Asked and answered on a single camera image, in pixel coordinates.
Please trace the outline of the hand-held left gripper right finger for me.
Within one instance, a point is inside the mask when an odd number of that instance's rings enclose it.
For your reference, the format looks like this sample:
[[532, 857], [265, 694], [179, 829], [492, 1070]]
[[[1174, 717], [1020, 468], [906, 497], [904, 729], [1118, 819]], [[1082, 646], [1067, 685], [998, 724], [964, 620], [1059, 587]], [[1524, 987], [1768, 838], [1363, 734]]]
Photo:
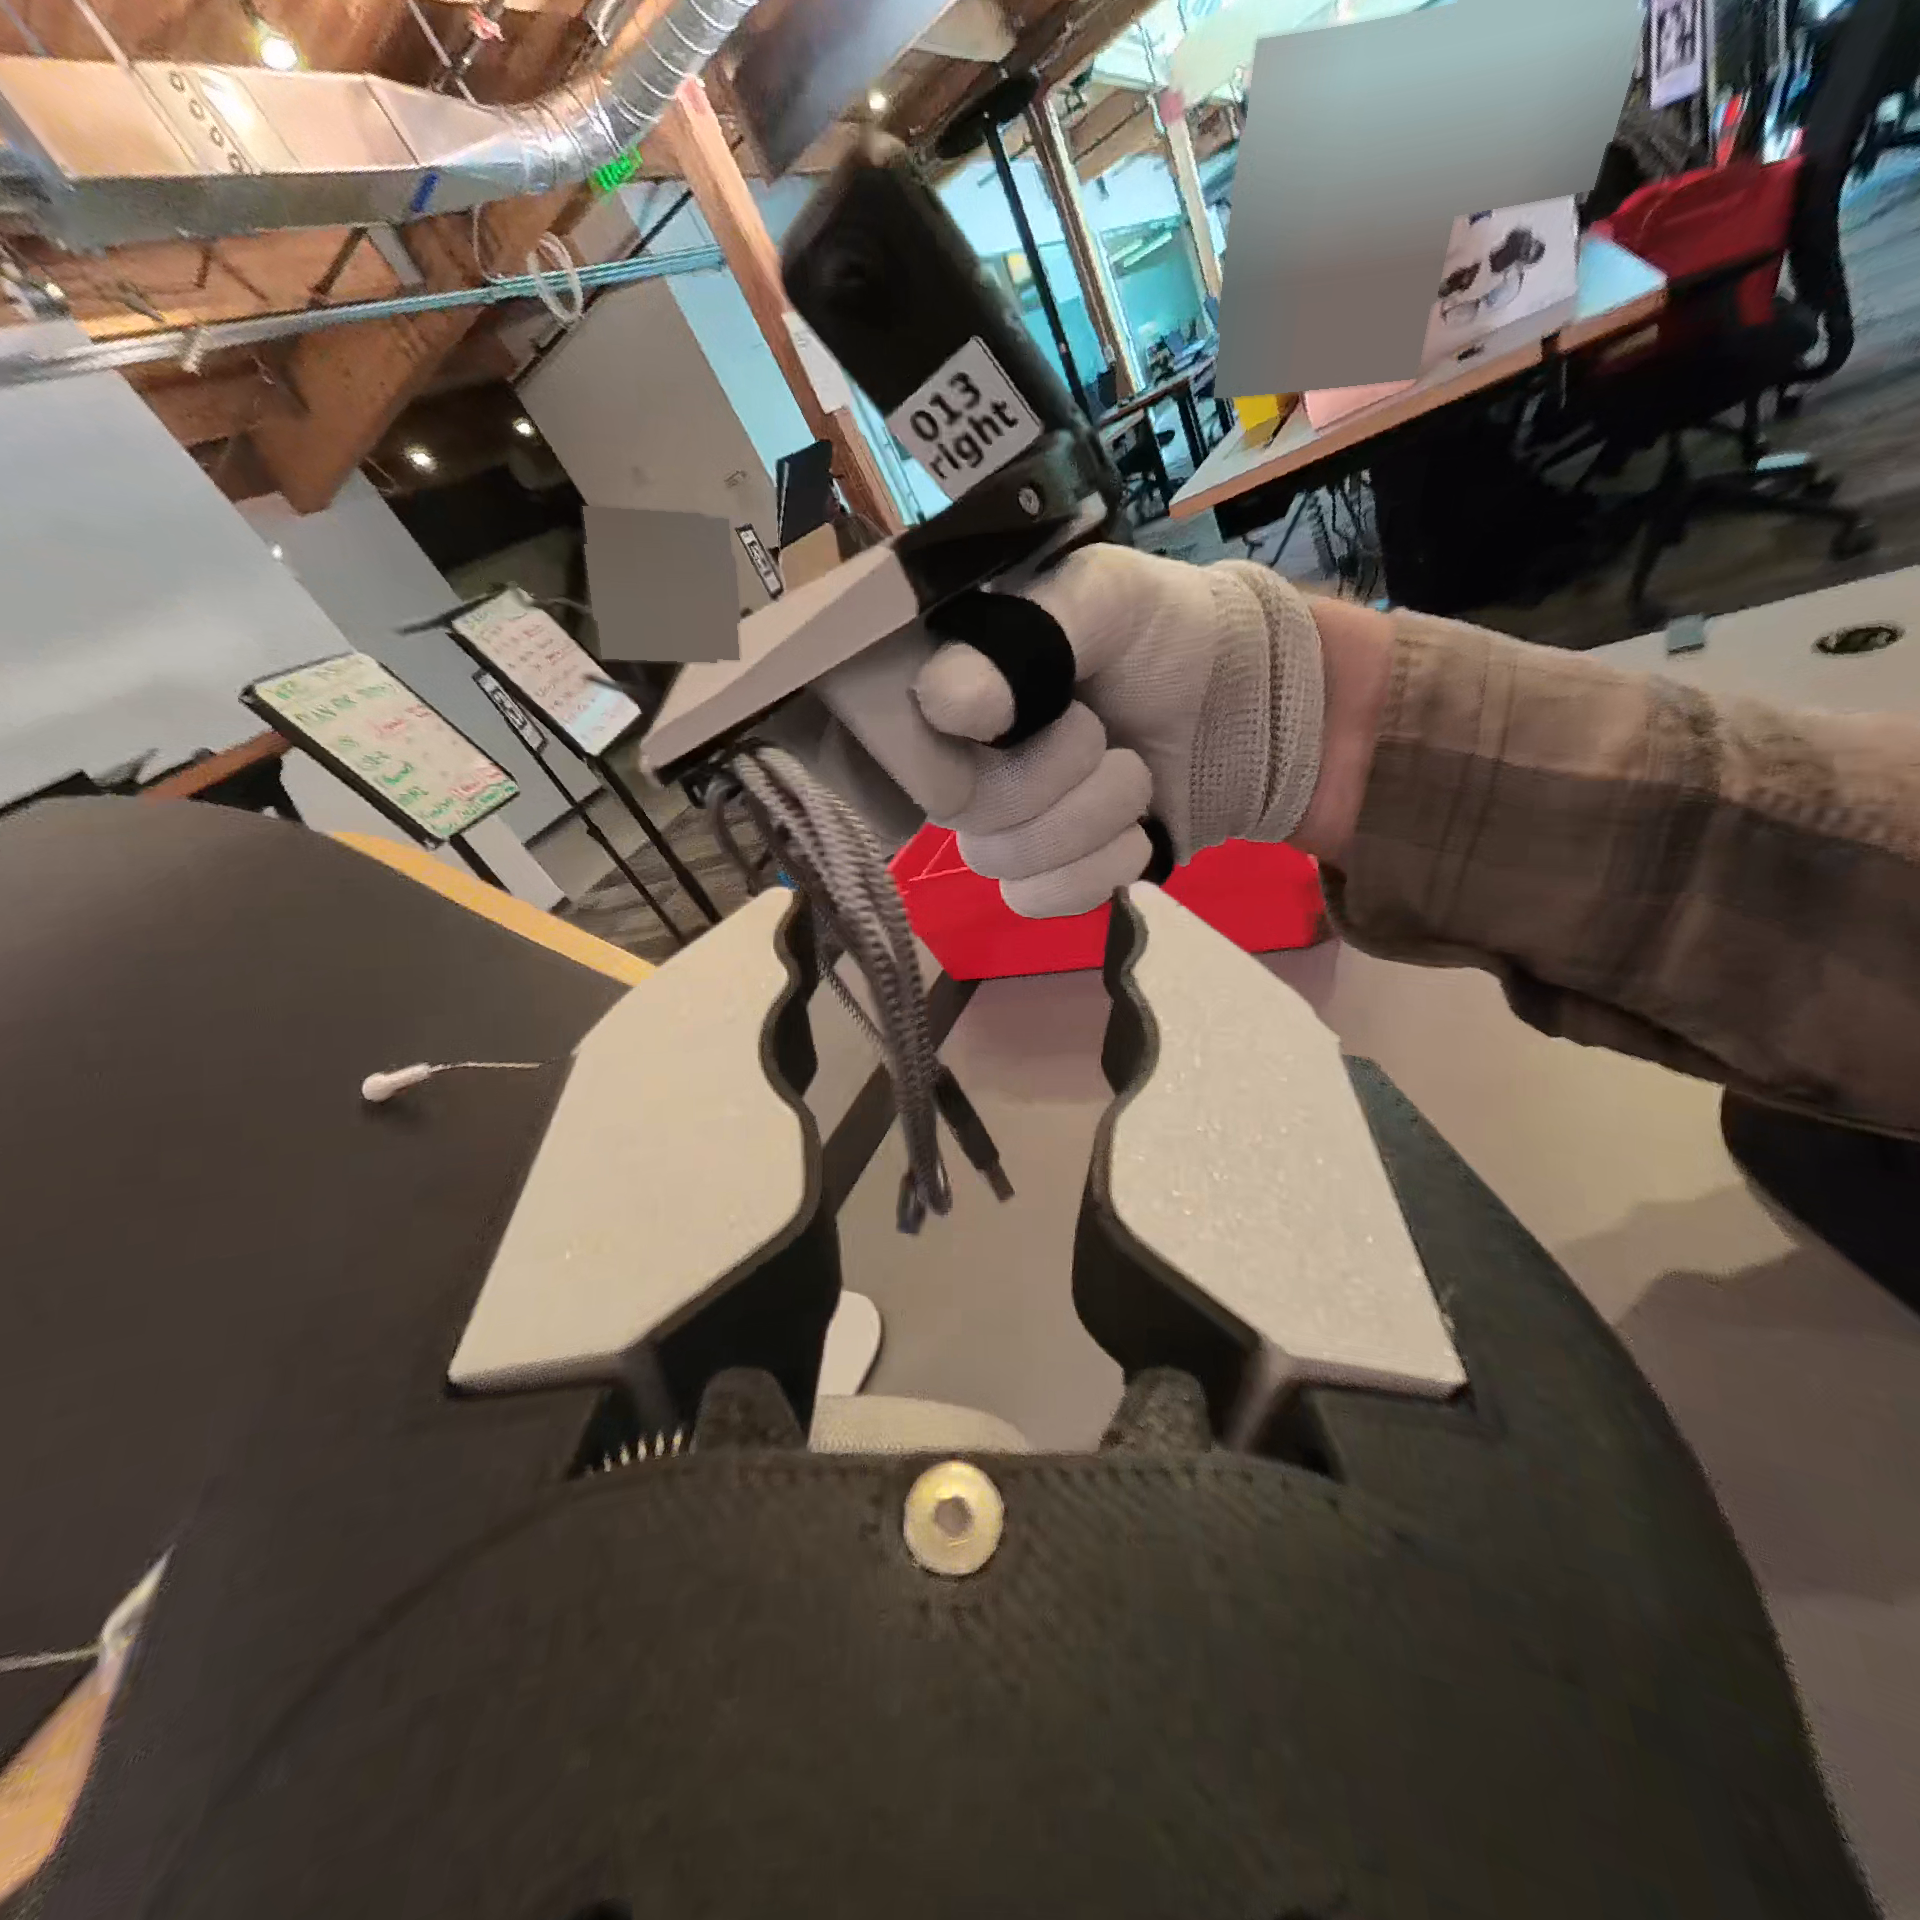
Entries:
[[1202, 1411], [1456, 1401], [1448, 1311], [1310, 1000], [1156, 884], [1116, 895], [1103, 983], [1075, 1310], [1122, 1380], [1187, 1375]]

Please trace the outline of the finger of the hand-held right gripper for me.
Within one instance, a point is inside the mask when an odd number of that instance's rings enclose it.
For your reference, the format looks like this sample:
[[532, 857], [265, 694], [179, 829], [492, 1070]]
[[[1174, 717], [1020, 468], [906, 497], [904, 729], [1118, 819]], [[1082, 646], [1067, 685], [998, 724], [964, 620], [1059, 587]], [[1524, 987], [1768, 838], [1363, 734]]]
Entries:
[[955, 743], [922, 713], [928, 615], [954, 599], [955, 564], [886, 542], [748, 615], [737, 659], [687, 662], [644, 736], [663, 781], [716, 761], [762, 719], [817, 697], [895, 781], [954, 781]]

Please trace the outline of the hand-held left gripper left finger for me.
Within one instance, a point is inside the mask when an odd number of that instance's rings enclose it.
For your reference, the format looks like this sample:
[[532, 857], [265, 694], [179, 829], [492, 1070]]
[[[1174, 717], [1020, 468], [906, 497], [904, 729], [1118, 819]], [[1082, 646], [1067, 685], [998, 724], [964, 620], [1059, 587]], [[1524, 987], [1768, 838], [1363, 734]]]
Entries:
[[450, 1388], [611, 1385], [697, 1411], [730, 1368], [814, 1411], [835, 1315], [817, 1070], [818, 958], [762, 893], [632, 987], [567, 1059]]

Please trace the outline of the grey braided cable silver plug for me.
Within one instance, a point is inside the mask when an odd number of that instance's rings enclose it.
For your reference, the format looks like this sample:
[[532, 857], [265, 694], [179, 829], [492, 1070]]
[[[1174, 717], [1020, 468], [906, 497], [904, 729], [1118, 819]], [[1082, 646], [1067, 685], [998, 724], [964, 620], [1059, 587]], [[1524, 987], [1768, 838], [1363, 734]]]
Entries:
[[873, 829], [776, 743], [737, 747], [719, 767], [712, 819], [720, 824], [728, 805], [739, 805], [766, 847], [764, 864], [800, 888], [823, 977], [873, 1045], [895, 1093], [906, 1151], [899, 1229], [918, 1233], [930, 1215], [952, 1211], [946, 1144], [1002, 1203], [1011, 1200], [1000, 1144], [932, 1035], [922, 948]]

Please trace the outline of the person's right hand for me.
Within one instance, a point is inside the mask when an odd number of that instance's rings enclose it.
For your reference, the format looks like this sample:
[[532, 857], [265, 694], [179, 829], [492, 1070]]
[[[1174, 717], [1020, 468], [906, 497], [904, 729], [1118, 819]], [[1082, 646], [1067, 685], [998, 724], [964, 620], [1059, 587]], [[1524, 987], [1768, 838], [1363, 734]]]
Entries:
[[928, 621], [873, 716], [833, 716], [1030, 920], [1105, 904], [1161, 854], [1307, 824], [1329, 664], [1307, 599], [1250, 561], [1089, 543]]

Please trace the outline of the wooden beam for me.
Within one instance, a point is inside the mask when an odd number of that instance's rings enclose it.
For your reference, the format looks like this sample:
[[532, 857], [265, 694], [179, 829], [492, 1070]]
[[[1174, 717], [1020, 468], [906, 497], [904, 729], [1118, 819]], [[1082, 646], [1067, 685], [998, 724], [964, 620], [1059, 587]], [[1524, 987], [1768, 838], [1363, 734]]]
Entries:
[[793, 310], [784, 295], [776, 240], [766, 231], [703, 79], [687, 78], [676, 85], [651, 145], [673, 161], [690, 190], [811, 436], [831, 443], [833, 475], [850, 510], [886, 537], [899, 534], [906, 521], [859, 423], [847, 404], [823, 404], [802, 364], [788, 327]]

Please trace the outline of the white flip chart board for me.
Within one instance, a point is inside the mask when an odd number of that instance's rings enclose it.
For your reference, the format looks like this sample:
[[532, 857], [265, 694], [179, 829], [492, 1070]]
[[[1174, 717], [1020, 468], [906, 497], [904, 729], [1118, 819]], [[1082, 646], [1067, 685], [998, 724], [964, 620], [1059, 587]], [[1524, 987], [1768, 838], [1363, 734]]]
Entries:
[[563, 624], [519, 587], [463, 604], [449, 633], [503, 685], [532, 721], [552, 734], [632, 814], [684, 897], [706, 925], [723, 918], [700, 878], [671, 843], [632, 781], [644, 719], [634, 693], [615, 680]]
[[346, 651], [254, 678], [238, 701], [354, 792], [390, 838], [454, 859], [532, 908], [563, 888], [505, 824], [512, 773], [370, 653]]

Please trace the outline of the red plastic bin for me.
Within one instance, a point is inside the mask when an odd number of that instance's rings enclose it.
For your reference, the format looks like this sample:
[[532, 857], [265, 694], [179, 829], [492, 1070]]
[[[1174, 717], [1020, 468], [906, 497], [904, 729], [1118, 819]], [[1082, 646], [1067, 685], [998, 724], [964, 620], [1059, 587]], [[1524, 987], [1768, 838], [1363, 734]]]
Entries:
[[[922, 828], [895, 854], [892, 875], [912, 931], [952, 977], [982, 983], [1103, 964], [1106, 908], [1071, 918], [1022, 918], [995, 879], [971, 872], [948, 829]], [[1310, 948], [1331, 931], [1316, 867], [1297, 847], [1227, 843], [1178, 868], [1167, 891], [1256, 955]]]

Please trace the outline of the dark cloth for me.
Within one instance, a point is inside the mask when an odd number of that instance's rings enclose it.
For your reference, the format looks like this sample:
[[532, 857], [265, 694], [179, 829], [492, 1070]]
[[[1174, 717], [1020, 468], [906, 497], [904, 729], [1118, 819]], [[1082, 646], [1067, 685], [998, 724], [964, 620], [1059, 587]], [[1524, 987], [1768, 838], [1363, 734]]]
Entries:
[[1732, 1089], [1719, 1132], [1748, 1183], [1919, 1311], [1919, 1142], [1784, 1111]]

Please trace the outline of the white product box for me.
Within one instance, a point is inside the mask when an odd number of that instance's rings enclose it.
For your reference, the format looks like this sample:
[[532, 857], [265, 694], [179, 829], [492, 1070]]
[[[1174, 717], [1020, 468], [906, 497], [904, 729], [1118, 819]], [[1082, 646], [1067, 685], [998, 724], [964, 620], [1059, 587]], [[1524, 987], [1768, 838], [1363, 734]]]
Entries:
[[1451, 223], [1425, 335], [1425, 369], [1480, 350], [1499, 327], [1577, 293], [1577, 200], [1532, 200]]

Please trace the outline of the red black office chair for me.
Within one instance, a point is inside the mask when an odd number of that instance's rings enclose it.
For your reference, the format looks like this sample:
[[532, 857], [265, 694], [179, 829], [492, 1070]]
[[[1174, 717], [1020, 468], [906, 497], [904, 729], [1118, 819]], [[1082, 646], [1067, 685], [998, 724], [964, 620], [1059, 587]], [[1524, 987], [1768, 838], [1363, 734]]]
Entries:
[[1915, 78], [1915, 4], [1855, 4], [1830, 48], [1792, 156], [1651, 182], [1593, 229], [1666, 278], [1651, 332], [1608, 344], [1586, 389], [1603, 455], [1665, 457], [1625, 590], [1644, 627], [1665, 616], [1654, 572], [1706, 515], [1830, 523], [1834, 560], [1880, 542], [1817, 462], [1761, 440], [1764, 397], [1836, 375], [1855, 351], [1840, 191], [1881, 101]]

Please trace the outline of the silver ceiling duct pipes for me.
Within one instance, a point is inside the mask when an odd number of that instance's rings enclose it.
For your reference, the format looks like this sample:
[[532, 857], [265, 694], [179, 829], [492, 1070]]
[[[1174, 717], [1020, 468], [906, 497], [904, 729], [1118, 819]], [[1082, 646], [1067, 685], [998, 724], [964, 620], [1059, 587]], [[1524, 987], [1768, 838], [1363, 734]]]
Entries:
[[640, 4], [518, 104], [378, 75], [6, 57], [6, 225], [71, 251], [412, 223], [569, 190], [643, 144], [754, 3]]

